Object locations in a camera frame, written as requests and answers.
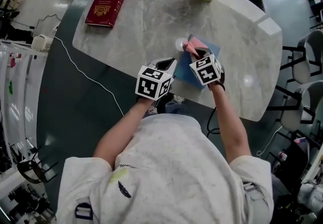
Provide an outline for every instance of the red book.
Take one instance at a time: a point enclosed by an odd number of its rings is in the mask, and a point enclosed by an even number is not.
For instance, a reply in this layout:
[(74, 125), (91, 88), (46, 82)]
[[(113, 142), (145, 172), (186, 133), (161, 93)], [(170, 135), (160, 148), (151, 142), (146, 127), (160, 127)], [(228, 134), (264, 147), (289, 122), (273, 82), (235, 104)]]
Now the red book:
[(94, 0), (85, 23), (113, 28), (124, 0)]

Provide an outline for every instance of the book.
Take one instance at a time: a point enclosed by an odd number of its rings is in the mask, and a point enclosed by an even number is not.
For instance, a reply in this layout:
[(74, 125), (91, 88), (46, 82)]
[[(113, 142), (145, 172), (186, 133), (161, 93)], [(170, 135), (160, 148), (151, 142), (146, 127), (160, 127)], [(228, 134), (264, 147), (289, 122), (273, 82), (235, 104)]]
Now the book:
[(85, 23), (113, 28), (124, 0), (94, 0)]
[[(190, 41), (194, 35), (190, 35), (188, 40)], [(211, 52), (214, 54), (216, 58), (219, 56), (220, 48), (212, 43), (206, 42), (200, 38), (198, 38), (199, 41), (204, 43), (204, 45), (211, 50)], [(182, 81), (185, 81), (193, 86), (195, 86), (198, 89), (204, 89), (205, 86), (203, 86), (198, 79), (195, 77), (194, 73), (192, 72), (190, 68), (190, 64), (192, 63), (191, 55), (189, 52), (182, 52), (180, 59), (177, 63), (174, 76)]]

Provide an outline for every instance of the shoe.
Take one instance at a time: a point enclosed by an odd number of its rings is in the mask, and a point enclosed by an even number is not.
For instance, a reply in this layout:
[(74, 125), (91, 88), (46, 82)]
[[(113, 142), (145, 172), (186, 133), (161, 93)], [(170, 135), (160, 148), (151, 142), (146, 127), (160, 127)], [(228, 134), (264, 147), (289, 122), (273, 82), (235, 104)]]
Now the shoe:
[(152, 113), (157, 114), (158, 113), (157, 108), (154, 107), (153, 105), (151, 105), (150, 108), (146, 111), (146, 113), (148, 113), (148, 114), (152, 114)]
[(176, 96), (174, 95), (173, 97), (173, 101), (177, 102), (178, 104), (182, 104), (185, 101), (186, 98), (184, 97), (180, 97), (180, 96)]

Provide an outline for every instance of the blue paper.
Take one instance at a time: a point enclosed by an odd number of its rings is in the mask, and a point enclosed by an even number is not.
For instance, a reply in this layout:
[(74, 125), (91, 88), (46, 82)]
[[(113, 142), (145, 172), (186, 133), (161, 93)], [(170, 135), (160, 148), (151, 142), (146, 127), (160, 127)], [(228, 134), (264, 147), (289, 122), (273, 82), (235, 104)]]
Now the blue paper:
[[(216, 58), (219, 56), (220, 48), (212, 43), (206, 42), (200, 38), (198, 38), (201, 42), (203, 42), (214, 54)], [(198, 79), (195, 77), (193, 71), (190, 68), (190, 64), (192, 63), (191, 55), (189, 52), (182, 52), (182, 55), (177, 63), (174, 76), (182, 81), (188, 82), (198, 89), (203, 89), (205, 86), (203, 86)]]

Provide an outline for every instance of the marble table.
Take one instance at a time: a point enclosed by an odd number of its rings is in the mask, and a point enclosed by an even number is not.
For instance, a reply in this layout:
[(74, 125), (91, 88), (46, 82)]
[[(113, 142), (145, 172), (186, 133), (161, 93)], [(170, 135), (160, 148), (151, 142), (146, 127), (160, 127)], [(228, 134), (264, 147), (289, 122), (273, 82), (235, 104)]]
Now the marble table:
[[(238, 115), (260, 120), (277, 82), (282, 33), (254, 4), (248, 0), (125, 0), (114, 28), (107, 29), (84, 23), (92, 2), (88, 1), (78, 23), (76, 49), (137, 77), (140, 67), (151, 60), (178, 59), (175, 41), (193, 33), (221, 48), (226, 92)], [(175, 79), (171, 92), (215, 106), (207, 88), (201, 92)]]

